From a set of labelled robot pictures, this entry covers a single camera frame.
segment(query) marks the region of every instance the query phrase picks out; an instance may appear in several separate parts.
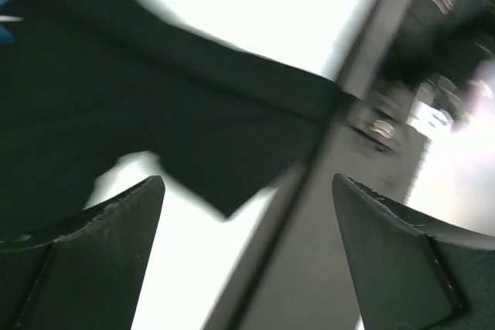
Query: white floor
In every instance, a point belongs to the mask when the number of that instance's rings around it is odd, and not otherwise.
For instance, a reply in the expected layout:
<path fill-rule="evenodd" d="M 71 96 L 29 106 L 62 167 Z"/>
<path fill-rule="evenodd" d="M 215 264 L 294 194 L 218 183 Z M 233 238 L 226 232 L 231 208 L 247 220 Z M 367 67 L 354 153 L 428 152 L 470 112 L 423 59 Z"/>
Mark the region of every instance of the white floor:
<path fill-rule="evenodd" d="M 314 73 L 335 73 L 367 0 L 139 0 L 241 48 Z M 98 183 L 91 203 L 151 174 L 150 154 L 131 155 Z M 225 222 L 165 177 L 167 192 L 133 330 L 199 330 L 274 190 Z"/>

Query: screw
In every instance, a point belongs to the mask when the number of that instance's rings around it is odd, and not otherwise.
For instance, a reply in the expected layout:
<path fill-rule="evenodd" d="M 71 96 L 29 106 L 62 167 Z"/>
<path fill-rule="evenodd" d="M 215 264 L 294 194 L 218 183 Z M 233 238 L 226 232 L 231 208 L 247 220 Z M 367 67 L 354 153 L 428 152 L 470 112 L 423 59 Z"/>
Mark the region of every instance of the screw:
<path fill-rule="evenodd" d="M 391 139 L 395 132 L 395 128 L 390 123 L 383 120 L 376 120 L 373 125 L 370 126 L 370 129 L 386 139 Z"/>

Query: black fabric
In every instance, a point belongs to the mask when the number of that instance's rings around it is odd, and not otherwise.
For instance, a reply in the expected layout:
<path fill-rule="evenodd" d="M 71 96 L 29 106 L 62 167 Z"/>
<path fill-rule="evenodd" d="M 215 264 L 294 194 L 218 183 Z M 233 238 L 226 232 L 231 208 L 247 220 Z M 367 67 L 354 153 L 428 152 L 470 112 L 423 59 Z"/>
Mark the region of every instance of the black fabric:
<path fill-rule="evenodd" d="M 133 0 L 10 0 L 0 45 L 0 237 L 83 208 L 122 155 L 233 213 L 304 159 L 338 100 L 317 75 L 228 49 Z"/>

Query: black cloth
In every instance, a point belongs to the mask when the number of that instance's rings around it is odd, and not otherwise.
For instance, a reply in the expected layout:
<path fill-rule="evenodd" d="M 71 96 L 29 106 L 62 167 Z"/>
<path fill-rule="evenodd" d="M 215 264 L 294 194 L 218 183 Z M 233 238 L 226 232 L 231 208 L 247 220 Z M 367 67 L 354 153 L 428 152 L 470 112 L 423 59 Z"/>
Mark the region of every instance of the black cloth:
<path fill-rule="evenodd" d="M 340 98 L 317 75 L 171 26 L 133 0 L 10 0 L 0 15 L 0 237 L 80 211 L 153 151 L 225 216 L 314 148 Z"/>

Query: white surface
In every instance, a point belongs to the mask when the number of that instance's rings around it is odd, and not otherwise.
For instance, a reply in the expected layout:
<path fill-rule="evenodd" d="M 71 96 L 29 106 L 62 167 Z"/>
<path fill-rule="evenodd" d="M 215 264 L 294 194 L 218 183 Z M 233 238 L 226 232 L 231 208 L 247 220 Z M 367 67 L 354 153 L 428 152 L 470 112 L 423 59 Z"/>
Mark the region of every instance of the white surface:
<path fill-rule="evenodd" d="M 367 0 L 139 0 L 253 53 L 320 73 L 336 72 Z M 99 183 L 92 203 L 151 174 L 149 154 L 133 155 Z M 273 190 L 228 222 L 166 178 L 166 197 L 133 330 L 198 330 L 225 284 Z"/>

